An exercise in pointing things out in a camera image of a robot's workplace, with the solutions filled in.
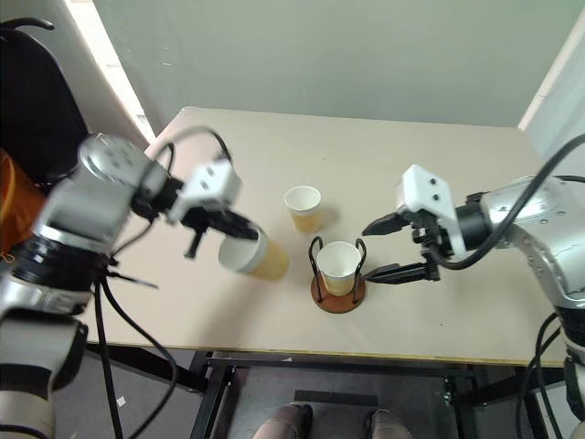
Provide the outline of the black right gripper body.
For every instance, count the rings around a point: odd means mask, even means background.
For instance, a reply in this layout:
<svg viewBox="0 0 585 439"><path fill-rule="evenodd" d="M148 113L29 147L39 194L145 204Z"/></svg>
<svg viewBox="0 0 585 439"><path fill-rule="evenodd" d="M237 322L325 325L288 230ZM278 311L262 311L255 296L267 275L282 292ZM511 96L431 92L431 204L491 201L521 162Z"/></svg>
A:
<svg viewBox="0 0 585 439"><path fill-rule="evenodd" d="M425 281L439 281L441 279L439 264L431 256L431 250L434 249L441 256L444 256L441 251L446 251L447 255L450 254L452 247L446 230L439 225L436 216L425 210L418 212L405 210L400 215L412 227L412 240L421 246L423 263L428 264L430 279Z"/></svg>

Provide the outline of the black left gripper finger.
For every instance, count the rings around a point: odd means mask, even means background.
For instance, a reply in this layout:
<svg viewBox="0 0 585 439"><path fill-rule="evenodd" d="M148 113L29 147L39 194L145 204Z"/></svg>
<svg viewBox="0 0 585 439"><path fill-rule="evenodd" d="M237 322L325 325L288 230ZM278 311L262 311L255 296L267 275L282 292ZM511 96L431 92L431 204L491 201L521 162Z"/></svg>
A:
<svg viewBox="0 0 585 439"><path fill-rule="evenodd" d="M229 237L249 241L256 241L259 236L257 227L248 218L231 210L219 213L219 230Z"/></svg>
<svg viewBox="0 0 585 439"><path fill-rule="evenodd" d="M193 239L190 242L190 245L187 248L186 252L184 253L185 258L193 260L197 256L197 250L204 235L205 235L204 229L194 230Z"/></svg>

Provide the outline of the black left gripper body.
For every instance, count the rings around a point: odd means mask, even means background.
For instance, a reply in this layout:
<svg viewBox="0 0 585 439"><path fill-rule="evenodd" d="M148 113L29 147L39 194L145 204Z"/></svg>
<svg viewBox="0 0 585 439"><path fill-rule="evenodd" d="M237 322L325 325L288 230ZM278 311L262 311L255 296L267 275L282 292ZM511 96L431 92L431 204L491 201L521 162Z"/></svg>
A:
<svg viewBox="0 0 585 439"><path fill-rule="evenodd" d="M181 219L181 224L195 233L193 243L200 242L208 228L228 236L234 235L232 212L229 209L206 210L202 207L190 209Z"/></svg>

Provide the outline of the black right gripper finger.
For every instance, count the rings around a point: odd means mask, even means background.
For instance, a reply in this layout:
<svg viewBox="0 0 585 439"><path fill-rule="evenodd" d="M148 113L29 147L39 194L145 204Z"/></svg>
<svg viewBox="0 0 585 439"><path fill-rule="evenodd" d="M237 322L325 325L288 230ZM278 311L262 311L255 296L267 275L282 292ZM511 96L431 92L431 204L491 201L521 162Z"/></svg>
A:
<svg viewBox="0 0 585 439"><path fill-rule="evenodd" d="M402 230L408 221L398 212L393 212L370 222L361 232L362 236L385 236Z"/></svg>
<svg viewBox="0 0 585 439"><path fill-rule="evenodd" d="M374 284L405 284L430 279L428 264L423 262L407 265L392 263L375 268L363 277Z"/></svg>

